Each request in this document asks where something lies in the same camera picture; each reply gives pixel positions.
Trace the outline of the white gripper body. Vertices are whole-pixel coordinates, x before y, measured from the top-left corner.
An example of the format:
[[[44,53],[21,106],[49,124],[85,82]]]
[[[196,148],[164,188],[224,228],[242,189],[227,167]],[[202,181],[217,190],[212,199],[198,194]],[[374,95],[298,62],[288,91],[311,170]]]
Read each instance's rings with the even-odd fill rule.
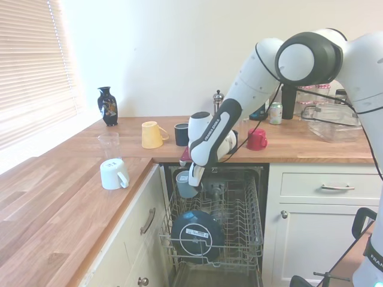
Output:
[[[192,163],[189,168],[189,185],[193,187],[198,187],[201,183],[204,171],[204,167]]]

